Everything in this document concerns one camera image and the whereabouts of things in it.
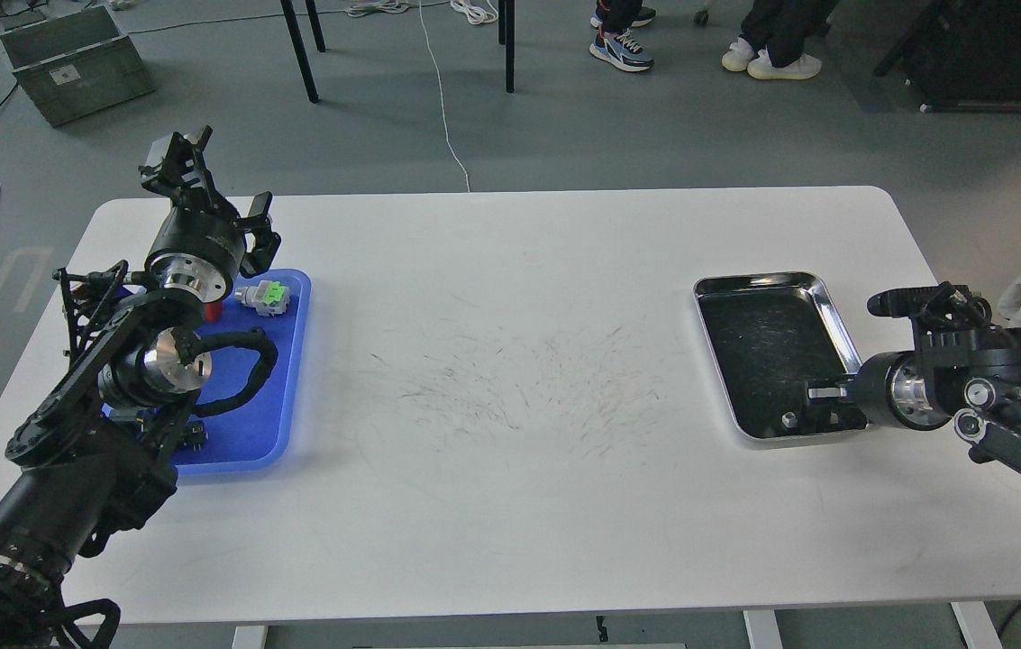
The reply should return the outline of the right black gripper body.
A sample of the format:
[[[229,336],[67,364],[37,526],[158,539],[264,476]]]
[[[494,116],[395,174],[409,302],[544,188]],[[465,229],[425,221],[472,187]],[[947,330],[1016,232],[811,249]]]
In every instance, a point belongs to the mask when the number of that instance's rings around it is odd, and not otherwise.
[[[910,353],[880,353],[870,357],[853,375],[847,397],[872,425],[909,428],[896,403],[900,371]]]

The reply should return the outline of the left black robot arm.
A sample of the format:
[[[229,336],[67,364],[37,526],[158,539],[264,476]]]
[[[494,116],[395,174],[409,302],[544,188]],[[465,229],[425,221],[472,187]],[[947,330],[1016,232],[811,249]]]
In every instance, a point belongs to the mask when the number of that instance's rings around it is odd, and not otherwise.
[[[5,448],[20,468],[0,501],[0,648],[106,648],[118,604],[69,605],[62,582],[110,535],[140,529],[176,492],[173,453],[204,420],[245,406],[277,362],[262,329],[202,337],[208,305],[238,277],[263,274],[282,238],[272,196],[242,216],[214,184],[205,126],[160,137],[140,165],[144,189],[169,199],[140,270],[58,270],[67,324],[64,378]]]

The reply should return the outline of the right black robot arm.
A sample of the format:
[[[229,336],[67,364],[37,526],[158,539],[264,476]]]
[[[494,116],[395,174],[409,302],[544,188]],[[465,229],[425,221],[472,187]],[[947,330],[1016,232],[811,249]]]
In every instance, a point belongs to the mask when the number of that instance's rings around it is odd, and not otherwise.
[[[801,403],[781,416],[785,431],[949,426],[973,462],[1021,475],[1021,327],[995,324],[987,300],[949,282],[877,293],[867,308],[907,319],[914,348],[877,354],[845,375],[808,379]]]

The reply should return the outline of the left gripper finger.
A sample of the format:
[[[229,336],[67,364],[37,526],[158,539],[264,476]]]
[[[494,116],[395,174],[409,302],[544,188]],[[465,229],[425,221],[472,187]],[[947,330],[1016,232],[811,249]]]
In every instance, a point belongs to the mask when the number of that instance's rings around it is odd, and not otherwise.
[[[238,271],[243,277],[264,274],[271,268],[277,251],[282,243],[282,237],[275,233],[270,217],[271,203],[274,193],[259,193],[251,201],[245,217],[231,219],[235,232],[239,234],[240,254]]]
[[[173,132],[153,141],[139,166],[140,184],[147,192],[169,199],[172,214],[226,214],[227,200],[218,193],[205,163],[205,147],[213,128],[204,126],[189,135]]]

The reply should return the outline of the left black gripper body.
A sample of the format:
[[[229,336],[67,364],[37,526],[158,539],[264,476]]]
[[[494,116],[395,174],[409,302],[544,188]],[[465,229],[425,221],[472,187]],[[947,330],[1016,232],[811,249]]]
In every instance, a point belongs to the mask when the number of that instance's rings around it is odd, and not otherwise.
[[[245,254],[245,235],[230,203],[172,206],[153,239],[146,271],[162,288],[193,293],[202,303],[225,299]]]

